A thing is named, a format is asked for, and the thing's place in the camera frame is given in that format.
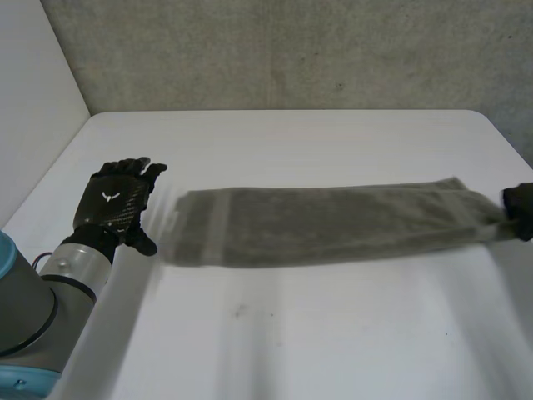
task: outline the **white logo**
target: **white logo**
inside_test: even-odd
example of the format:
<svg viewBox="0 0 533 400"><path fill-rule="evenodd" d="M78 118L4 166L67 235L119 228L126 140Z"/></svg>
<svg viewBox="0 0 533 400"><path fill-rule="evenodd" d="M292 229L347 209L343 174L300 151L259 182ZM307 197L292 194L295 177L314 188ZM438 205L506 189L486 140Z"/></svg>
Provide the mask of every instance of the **white logo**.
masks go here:
<svg viewBox="0 0 533 400"><path fill-rule="evenodd" d="M114 198L117 198L118 196L120 196L120 193L117 193L117 194L113 194L112 196L108 196L106 193L102 192L102 196L103 198L106 199L106 202L111 202L111 200L113 200Z"/></svg>

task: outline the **towel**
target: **towel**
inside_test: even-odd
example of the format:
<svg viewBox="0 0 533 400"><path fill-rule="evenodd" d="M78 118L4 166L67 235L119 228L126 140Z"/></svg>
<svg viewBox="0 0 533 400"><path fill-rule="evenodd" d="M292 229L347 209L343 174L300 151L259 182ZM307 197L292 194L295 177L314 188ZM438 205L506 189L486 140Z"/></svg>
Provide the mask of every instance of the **towel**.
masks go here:
<svg viewBox="0 0 533 400"><path fill-rule="evenodd" d="M178 203L182 266L282 267L390 258L513 238L459 179L326 188L229 187Z"/></svg>

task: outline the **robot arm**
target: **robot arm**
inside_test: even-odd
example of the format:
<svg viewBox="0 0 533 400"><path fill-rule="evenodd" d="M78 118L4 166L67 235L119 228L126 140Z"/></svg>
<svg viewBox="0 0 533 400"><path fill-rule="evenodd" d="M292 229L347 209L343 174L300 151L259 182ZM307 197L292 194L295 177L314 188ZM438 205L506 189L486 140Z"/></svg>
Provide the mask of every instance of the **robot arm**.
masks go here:
<svg viewBox="0 0 533 400"><path fill-rule="evenodd" d="M157 252L141 212L163 164L109 162L91 176L74 233L37 274L0 232L0 398L44 398L53 389L111 273L120 244Z"/></svg>

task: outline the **carbon fiber hand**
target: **carbon fiber hand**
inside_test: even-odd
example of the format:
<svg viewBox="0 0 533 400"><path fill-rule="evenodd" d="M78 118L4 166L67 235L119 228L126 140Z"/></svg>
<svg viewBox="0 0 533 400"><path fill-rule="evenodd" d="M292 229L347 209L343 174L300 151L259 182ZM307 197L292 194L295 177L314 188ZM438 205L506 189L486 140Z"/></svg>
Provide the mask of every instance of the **carbon fiber hand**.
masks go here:
<svg viewBox="0 0 533 400"><path fill-rule="evenodd" d="M149 163L148 157L106 162L85 188L74 229L98 225L115 235L118 244L125 243L147 256L155 254L156 244L141 228L141 212L147 208L157 177L167 166L152 164L142 173Z"/></svg>

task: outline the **white table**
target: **white table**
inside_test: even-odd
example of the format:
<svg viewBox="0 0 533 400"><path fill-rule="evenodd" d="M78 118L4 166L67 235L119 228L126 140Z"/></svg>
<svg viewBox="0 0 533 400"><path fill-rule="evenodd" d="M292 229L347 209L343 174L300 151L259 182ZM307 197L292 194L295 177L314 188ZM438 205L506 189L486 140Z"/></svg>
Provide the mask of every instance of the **white table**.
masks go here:
<svg viewBox="0 0 533 400"><path fill-rule="evenodd" d="M28 259L54 249L71 232L89 176L139 156L169 167L143 220L161 251L118 251L52 398L533 398L529 243L261 270L166 261L176 201L191 189L457 176L498 202L533 172L480 114L104 113L6 232Z"/></svg>

